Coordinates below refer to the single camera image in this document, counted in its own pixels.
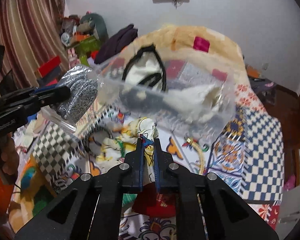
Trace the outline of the left hand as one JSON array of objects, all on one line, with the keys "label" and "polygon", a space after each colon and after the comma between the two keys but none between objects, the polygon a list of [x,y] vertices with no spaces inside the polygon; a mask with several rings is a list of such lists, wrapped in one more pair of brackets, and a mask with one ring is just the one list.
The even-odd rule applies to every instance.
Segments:
[{"label": "left hand", "polygon": [[2,170],[9,175],[18,173],[19,154],[15,149],[12,133],[8,133],[5,140],[1,142],[1,159],[4,162]]}]

